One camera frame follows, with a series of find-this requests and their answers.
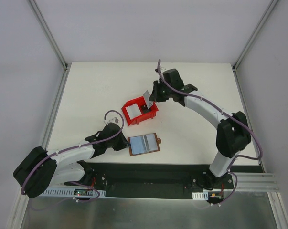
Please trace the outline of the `silver VIP card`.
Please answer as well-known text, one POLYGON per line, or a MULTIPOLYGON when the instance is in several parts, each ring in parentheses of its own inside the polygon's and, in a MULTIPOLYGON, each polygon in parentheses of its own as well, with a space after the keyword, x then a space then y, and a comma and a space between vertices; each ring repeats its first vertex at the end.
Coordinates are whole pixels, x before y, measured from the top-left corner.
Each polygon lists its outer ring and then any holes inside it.
POLYGON ((146 90, 145 93, 143 94, 143 98, 144 98, 146 107, 148 109, 150 109, 153 106, 154 102, 149 99, 150 98, 150 93, 149 93, 148 90, 146 90))
POLYGON ((158 150, 158 143, 155 134, 144 135, 143 140, 147 152, 158 150))

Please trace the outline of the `brown leather card holder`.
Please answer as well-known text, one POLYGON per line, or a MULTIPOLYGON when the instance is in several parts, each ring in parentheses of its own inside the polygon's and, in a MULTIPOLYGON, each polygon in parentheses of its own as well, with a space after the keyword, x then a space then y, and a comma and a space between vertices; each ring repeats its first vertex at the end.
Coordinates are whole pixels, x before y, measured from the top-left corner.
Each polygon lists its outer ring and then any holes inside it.
POLYGON ((139 156, 160 151, 161 139, 156 133, 129 137, 130 156, 139 156))

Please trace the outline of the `red plastic bin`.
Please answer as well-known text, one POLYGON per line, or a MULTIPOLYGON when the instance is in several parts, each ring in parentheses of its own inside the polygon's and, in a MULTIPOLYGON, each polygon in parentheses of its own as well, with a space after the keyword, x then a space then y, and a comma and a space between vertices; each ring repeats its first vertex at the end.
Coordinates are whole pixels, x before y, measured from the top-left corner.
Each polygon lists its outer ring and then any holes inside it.
POLYGON ((121 108, 128 126, 138 125, 139 123, 148 119, 153 119, 158 107, 152 103, 150 108, 147 107, 143 96, 127 101, 121 108))

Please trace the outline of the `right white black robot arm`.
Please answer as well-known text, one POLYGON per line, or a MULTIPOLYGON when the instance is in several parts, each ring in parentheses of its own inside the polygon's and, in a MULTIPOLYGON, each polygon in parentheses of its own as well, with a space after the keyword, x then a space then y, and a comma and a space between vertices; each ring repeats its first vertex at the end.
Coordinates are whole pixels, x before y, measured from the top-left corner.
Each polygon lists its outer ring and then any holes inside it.
POLYGON ((217 188, 223 182, 223 176, 233 158, 237 156, 251 142, 246 116, 243 112, 226 113, 192 84, 184 84, 177 69, 163 72, 162 77, 153 82, 152 93, 149 97, 153 102, 165 102, 172 99, 184 107, 198 113, 216 129, 215 159, 209 166, 206 184, 217 188))

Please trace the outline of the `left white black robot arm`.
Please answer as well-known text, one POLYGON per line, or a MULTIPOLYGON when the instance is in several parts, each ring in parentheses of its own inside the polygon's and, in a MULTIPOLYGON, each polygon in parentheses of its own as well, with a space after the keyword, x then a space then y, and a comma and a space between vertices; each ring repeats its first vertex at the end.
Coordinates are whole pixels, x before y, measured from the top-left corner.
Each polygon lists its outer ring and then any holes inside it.
POLYGON ((86 137, 76 146, 63 150, 45 150, 35 147, 14 170, 13 177, 21 186, 21 194, 35 198, 47 188, 74 182, 82 186, 93 186, 95 173, 87 160, 100 156, 107 149, 120 151, 130 143, 115 123, 107 124, 103 130, 86 137))

